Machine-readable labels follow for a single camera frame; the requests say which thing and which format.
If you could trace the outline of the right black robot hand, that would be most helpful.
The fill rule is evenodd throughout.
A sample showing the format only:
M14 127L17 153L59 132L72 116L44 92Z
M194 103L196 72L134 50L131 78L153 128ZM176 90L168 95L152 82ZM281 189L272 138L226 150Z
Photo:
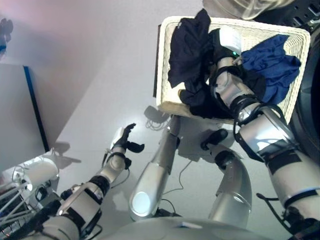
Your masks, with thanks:
M238 58L242 53L242 39L238 31L231 27L221 27L210 33L213 45L213 62L223 58Z

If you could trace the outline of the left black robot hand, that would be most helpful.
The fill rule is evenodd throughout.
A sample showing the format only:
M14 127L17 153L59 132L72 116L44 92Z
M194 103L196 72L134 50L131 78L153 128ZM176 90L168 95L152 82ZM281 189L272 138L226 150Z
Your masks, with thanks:
M135 123L131 123L126 127L120 127L116 132L110 144L110 150L112 152L118 152L125 154L127 150L133 153L141 153L145 149L144 144L138 144L133 141L129 141L129 135Z

